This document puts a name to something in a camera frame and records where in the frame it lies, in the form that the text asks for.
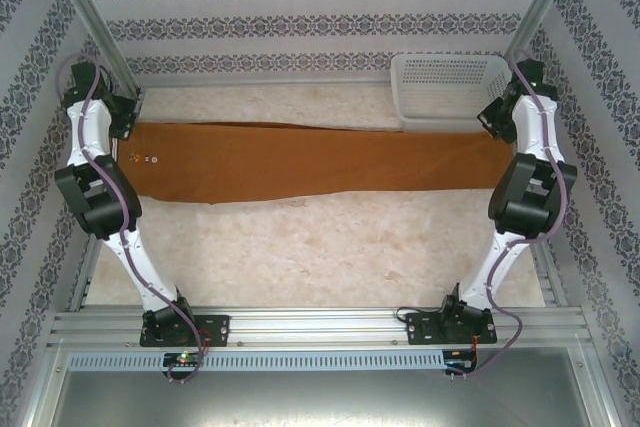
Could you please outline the brown long pants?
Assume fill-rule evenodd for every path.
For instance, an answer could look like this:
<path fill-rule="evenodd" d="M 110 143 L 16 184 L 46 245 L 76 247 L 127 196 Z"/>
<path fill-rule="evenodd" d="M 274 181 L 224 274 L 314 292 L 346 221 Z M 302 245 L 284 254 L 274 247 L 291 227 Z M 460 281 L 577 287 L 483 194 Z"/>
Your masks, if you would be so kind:
<path fill-rule="evenodd" d="M 140 123 L 118 144 L 141 196 L 268 201 L 348 191 L 492 189 L 508 145 L 483 133 L 408 133 L 287 124 Z"/>

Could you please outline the white perforated plastic basket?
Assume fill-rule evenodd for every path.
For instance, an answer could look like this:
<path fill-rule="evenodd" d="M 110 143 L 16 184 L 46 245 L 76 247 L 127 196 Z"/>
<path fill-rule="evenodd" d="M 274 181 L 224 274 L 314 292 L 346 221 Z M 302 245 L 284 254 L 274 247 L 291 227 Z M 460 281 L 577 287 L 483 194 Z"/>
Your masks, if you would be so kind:
<path fill-rule="evenodd" d="M 496 55 L 399 54 L 390 63 L 396 115 L 405 132 L 482 132 L 477 116 L 511 80 Z"/>

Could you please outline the circuit board with green light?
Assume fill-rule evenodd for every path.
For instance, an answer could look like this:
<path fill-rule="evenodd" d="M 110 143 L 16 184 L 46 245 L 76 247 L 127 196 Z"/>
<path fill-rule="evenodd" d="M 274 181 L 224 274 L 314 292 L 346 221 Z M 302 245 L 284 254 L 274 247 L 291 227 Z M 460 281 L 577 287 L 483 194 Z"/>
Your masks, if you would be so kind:
<path fill-rule="evenodd" d="M 200 356 L 195 352 L 165 353 L 163 366 L 196 368 L 200 364 Z"/>

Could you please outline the grey metal sheet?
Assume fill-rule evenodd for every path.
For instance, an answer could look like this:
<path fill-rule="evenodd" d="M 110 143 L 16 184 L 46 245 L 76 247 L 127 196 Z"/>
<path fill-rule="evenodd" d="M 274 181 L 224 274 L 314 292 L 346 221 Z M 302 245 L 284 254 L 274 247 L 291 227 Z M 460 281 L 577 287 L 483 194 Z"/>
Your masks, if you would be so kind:
<path fill-rule="evenodd" d="M 414 351 L 382 366 L 291 366 L 288 352 L 216 352 L 183 386 L 156 356 L 58 352 L 23 427 L 623 427 L 585 347 L 514 349 L 469 378 Z"/>

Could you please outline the aluminium rear rail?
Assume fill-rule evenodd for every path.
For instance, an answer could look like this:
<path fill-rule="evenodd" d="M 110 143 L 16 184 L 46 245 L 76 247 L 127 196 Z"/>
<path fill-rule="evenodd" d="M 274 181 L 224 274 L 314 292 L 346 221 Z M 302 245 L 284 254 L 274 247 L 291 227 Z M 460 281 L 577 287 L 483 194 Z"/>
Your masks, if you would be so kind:
<path fill-rule="evenodd" d="M 259 85 L 390 85 L 390 74 L 367 76 L 339 76 L 335 73 L 298 77 L 195 77 L 169 78 L 167 76 L 148 76 L 138 80 L 142 88 L 205 88 Z"/>

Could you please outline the aluminium side rail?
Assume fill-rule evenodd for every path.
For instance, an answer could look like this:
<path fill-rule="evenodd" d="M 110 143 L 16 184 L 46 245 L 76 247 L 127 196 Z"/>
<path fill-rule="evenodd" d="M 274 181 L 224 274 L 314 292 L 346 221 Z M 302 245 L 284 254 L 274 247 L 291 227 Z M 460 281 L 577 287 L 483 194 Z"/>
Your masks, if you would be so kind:
<path fill-rule="evenodd" d="M 549 244 L 547 242 L 534 244 L 530 247 L 530 251 L 545 306 L 568 307 L 569 302 Z"/>
<path fill-rule="evenodd" d="M 94 237 L 87 240 L 84 253 L 81 256 L 81 262 L 77 268 L 72 284 L 67 303 L 67 311 L 77 312 L 84 306 L 98 264 L 101 249 L 101 241 Z"/>

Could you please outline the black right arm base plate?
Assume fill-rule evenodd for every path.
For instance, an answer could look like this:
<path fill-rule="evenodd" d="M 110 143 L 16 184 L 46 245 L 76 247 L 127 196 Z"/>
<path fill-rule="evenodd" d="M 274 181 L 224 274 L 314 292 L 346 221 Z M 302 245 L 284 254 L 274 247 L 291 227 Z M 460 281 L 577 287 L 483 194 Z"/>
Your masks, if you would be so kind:
<path fill-rule="evenodd" d="M 495 344 L 497 334 L 488 310 L 479 313 L 414 312 L 407 315 L 410 345 Z"/>

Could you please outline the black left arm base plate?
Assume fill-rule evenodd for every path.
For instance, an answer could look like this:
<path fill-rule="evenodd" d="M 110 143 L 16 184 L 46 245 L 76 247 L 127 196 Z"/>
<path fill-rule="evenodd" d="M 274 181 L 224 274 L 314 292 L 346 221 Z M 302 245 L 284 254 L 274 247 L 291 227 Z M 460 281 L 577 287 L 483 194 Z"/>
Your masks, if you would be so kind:
<path fill-rule="evenodd" d="M 194 329 L 179 315 L 173 314 L 164 320 L 158 320 L 153 313 L 146 313 L 143 316 L 139 344 L 147 348 L 227 345 L 229 316 L 195 315 L 192 323 Z"/>

